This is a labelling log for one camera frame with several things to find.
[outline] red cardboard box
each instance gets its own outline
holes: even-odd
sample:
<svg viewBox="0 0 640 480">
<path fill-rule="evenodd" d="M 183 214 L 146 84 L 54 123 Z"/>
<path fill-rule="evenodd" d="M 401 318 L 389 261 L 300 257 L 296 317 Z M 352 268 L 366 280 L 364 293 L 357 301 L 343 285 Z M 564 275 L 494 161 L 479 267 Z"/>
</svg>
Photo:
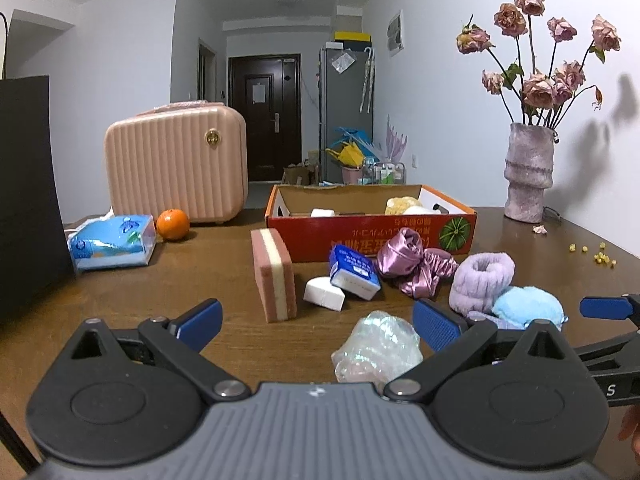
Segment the red cardboard box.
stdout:
<svg viewBox="0 0 640 480">
<path fill-rule="evenodd" d="M 412 196 L 442 214 L 385 215 L 389 198 Z M 314 208 L 333 209 L 334 217 L 311 218 Z M 291 259 L 325 262 L 334 244 L 375 256 L 401 227 L 414 229 L 425 247 L 465 254 L 471 248 L 476 212 L 428 186 L 273 186 L 265 221 L 277 229 Z"/>
</svg>

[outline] orange fruit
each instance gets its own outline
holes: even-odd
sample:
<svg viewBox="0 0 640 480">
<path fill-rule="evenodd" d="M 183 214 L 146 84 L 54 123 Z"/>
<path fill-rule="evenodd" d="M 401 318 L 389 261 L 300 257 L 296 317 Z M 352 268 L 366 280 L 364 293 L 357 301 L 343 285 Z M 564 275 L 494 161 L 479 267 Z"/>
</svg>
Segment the orange fruit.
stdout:
<svg viewBox="0 0 640 480">
<path fill-rule="evenodd" d="M 156 222 L 156 231 L 165 240 L 181 240 L 189 232 L 189 217 L 182 209 L 162 211 Z"/>
</svg>

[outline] silver bolt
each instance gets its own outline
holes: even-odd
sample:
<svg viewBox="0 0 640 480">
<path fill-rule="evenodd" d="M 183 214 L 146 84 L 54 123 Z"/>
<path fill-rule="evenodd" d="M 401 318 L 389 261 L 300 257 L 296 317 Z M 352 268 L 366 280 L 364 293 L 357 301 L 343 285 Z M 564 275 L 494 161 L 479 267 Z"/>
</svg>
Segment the silver bolt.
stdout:
<svg viewBox="0 0 640 480">
<path fill-rule="evenodd" d="M 237 397 L 244 394 L 246 386 L 235 379 L 220 381 L 214 386 L 213 391 L 220 397 Z"/>
<path fill-rule="evenodd" d="M 389 384 L 389 389 L 397 396 L 415 395 L 420 391 L 420 383 L 413 379 L 396 379 Z"/>
</svg>

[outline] scrunchie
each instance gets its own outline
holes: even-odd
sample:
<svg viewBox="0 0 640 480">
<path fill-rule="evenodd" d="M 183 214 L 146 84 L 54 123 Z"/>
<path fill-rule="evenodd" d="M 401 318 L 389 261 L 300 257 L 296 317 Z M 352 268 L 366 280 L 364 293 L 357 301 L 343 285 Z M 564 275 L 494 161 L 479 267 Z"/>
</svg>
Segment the scrunchie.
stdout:
<svg viewBox="0 0 640 480">
<path fill-rule="evenodd" d="M 471 310 L 491 313 L 495 300 L 510 285 L 515 264 L 507 253 L 480 253 L 460 264 L 453 277 L 449 306 L 466 316 Z"/>
<path fill-rule="evenodd" d="M 376 269 L 382 278 L 393 279 L 414 300 L 430 298 L 442 278 L 458 268 L 451 254 L 441 249 L 423 249 L 420 235 L 409 227 L 386 241 L 378 251 Z"/>
</svg>

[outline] purple satin scrunchie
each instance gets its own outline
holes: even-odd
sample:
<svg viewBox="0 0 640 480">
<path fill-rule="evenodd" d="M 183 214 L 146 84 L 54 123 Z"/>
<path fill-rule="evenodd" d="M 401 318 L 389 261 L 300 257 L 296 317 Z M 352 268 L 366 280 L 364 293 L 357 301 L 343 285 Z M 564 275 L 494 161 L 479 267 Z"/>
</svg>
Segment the purple satin scrunchie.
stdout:
<svg viewBox="0 0 640 480">
<path fill-rule="evenodd" d="M 447 251 L 424 249 L 420 235 L 403 227 L 378 251 L 376 268 L 380 276 L 395 280 L 402 292 L 419 300 L 434 296 L 440 279 L 453 276 L 458 263 Z"/>
</svg>

